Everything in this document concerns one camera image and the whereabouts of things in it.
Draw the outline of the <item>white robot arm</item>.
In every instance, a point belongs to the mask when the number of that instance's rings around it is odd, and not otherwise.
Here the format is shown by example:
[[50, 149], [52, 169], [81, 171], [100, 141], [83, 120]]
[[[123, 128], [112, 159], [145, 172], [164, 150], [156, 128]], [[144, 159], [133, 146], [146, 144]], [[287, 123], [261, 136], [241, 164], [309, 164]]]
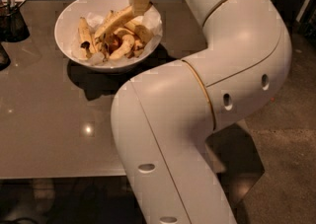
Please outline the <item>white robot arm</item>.
[[147, 224], [236, 224], [205, 140], [260, 109], [291, 62], [271, 0], [186, 0], [207, 47], [117, 91], [115, 144]]

